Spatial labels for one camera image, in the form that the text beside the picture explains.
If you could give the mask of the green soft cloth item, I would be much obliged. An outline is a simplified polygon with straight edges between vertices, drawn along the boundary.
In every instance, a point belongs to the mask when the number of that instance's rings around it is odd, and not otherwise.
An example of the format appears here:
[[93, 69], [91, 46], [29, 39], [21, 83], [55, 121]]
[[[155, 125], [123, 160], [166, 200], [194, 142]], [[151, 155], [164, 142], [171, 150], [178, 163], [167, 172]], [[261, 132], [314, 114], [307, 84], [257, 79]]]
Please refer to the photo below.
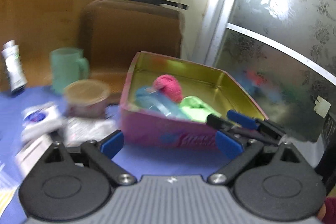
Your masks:
[[190, 120], [200, 123], [206, 123], [207, 117], [210, 114], [219, 118], [222, 116], [221, 113], [196, 96], [183, 98], [179, 104], [179, 108]]

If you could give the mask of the pink knitted soft ball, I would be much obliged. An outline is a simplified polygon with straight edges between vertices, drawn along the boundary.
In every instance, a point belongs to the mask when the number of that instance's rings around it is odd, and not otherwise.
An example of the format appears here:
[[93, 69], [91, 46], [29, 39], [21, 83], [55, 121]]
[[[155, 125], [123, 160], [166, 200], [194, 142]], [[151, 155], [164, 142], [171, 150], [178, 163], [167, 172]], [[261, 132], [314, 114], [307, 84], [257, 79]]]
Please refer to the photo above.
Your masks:
[[180, 103], [183, 99], [182, 88], [178, 80], [171, 75], [161, 75], [153, 82], [153, 88], [162, 92], [175, 103]]

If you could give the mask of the blue soft cloth item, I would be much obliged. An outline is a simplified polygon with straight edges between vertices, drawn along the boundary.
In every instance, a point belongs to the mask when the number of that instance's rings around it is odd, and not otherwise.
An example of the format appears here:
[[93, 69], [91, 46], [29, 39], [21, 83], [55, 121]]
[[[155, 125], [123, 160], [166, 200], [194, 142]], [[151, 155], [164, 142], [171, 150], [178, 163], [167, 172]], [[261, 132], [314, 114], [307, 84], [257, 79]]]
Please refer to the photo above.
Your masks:
[[144, 86], [135, 93], [135, 104], [146, 110], [155, 111], [167, 118], [189, 120], [188, 116], [163, 92]]

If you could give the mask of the clear plastic card case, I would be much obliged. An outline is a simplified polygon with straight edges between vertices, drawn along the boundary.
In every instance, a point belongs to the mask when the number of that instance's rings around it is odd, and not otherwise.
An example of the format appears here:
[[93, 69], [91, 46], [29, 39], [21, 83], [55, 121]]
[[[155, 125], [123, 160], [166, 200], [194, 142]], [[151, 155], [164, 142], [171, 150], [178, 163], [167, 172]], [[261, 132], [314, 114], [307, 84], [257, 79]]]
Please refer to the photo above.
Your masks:
[[38, 160], [52, 145], [52, 139], [48, 135], [43, 135], [38, 139], [28, 142], [15, 156], [15, 162], [25, 178], [33, 169]]

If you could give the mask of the small transparent card box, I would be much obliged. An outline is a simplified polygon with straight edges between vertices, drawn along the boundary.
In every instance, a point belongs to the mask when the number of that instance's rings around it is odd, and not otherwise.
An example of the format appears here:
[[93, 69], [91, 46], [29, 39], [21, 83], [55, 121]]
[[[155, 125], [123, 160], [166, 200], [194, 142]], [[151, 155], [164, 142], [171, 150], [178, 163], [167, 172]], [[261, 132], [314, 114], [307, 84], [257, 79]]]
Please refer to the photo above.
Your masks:
[[63, 129], [64, 144], [66, 147], [76, 147], [89, 140], [101, 141], [116, 130], [118, 126], [112, 119], [71, 117]]

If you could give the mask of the pink gold metal tin box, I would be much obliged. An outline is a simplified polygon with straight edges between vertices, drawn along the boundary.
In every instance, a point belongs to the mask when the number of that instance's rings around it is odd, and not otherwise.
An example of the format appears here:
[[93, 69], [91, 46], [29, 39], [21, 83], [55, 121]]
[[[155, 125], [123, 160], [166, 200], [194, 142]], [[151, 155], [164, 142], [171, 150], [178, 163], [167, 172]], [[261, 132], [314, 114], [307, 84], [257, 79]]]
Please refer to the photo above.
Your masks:
[[[173, 76], [182, 89], [177, 114], [165, 116], [146, 109], [136, 98], [140, 91], [154, 92], [159, 76]], [[120, 126], [127, 144], [166, 148], [215, 149], [215, 129], [206, 125], [209, 114], [221, 118], [235, 110], [264, 120], [267, 115], [227, 72], [150, 52], [139, 52], [131, 62], [120, 100]]]

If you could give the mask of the round paper lid cup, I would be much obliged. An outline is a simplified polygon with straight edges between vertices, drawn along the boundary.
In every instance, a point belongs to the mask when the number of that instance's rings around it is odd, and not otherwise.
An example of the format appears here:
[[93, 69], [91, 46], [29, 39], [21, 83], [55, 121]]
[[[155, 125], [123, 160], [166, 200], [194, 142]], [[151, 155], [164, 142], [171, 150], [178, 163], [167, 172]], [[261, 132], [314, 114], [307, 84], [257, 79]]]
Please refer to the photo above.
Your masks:
[[66, 116], [104, 119], [110, 87], [98, 80], [78, 80], [64, 89]]

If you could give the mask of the blue white wet wipes pack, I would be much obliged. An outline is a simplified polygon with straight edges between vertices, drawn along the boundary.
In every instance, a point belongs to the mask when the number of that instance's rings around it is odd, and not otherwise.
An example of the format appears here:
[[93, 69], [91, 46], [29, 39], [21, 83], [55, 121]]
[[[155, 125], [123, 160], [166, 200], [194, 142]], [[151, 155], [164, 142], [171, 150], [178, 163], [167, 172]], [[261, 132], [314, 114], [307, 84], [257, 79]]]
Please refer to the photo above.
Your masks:
[[64, 118], [54, 102], [28, 107], [22, 111], [22, 117], [21, 141], [23, 143], [52, 133], [64, 125]]

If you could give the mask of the frosted glass sliding door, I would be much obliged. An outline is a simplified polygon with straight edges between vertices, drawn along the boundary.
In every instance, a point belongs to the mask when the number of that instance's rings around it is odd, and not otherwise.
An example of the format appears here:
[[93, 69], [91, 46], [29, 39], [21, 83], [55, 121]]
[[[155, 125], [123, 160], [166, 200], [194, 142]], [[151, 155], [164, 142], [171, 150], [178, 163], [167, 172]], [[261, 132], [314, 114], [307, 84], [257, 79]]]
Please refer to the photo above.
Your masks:
[[191, 58], [227, 71], [271, 120], [317, 141], [335, 112], [335, 0], [209, 0]]

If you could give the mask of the green plastic mug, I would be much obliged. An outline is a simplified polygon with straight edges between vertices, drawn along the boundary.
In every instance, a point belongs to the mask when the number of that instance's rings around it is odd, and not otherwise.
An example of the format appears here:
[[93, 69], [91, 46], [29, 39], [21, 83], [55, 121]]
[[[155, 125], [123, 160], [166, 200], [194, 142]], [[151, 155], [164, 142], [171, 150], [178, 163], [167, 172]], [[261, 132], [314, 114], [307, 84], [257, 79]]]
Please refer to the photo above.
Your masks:
[[78, 80], [89, 78], [89, 61], [83, 50], [78, 48], [59, 48], [50, 53], [52, 70], [52, 90], [63, 94], [64, 88]]

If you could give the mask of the green white drink carton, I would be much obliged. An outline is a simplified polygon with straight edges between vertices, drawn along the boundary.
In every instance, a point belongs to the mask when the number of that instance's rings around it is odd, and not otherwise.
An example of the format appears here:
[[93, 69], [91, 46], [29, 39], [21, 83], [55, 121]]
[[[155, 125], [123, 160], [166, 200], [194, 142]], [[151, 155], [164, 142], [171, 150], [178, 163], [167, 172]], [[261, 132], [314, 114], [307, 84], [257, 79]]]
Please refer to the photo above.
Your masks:
[[22, 64], [19, 55], [19, 46], [15, 40], [10, 40], [3, 45], [1, 51], [5, 62], [5, 72], [9, 81], [11, 94], [20, 93], [27, 85], [27, 79], [22, 69]]

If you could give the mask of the brown chair backrest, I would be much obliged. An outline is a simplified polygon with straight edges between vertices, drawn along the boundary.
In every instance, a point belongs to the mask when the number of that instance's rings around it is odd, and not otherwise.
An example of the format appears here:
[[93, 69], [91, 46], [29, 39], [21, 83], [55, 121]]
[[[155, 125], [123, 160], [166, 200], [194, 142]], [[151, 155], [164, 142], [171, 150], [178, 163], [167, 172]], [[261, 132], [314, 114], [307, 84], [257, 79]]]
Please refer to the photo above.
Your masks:
[[109, 85], [118, 104], [137, 52], [179, 57], [182, 34], [177, 10], [123, 0], [95, 0], [82, 9], [77, 45], [90, 64], [90, 77]]

